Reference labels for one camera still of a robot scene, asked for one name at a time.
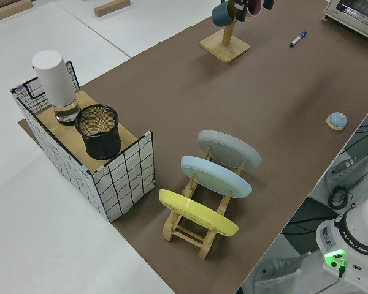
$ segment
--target toaster oven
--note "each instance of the toaster oven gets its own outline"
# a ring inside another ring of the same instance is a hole
[[[368,37],[368,0],[330,0],[324,14]]]

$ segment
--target white cylindrical container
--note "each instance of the white cylindrical container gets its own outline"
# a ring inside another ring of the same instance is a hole
[[[56,119],[61,124],[74,124],[80,108],[61,54],[53,50],[41,51],[31,62]]]

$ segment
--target white table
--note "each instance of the white table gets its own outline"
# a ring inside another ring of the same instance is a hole
[[[102,17],[94,7],[110,0],[55,0],[62,8],[119,48],[134,55],[211,16],[219,0],[131,0],[131,5]]]
[[[172,293],[17,124],[10,88],[54,49],[84,84],[128,57],[57,3],[0,21],[0,293]]]

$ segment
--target blue mug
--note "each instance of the blue mug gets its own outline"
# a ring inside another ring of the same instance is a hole
[[[227,0],[213,9],[211,17],[216,26],[227,26],[235,21],[235,13],[234,1]]]

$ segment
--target black mesh pen holder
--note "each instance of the black mesh pen holder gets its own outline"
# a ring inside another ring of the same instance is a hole
[[[75,119],[75,127],[82,135],[87,154],[98,160],[110,159],[120,151],[117,125],[116,111],[102,104],[85,107]]]

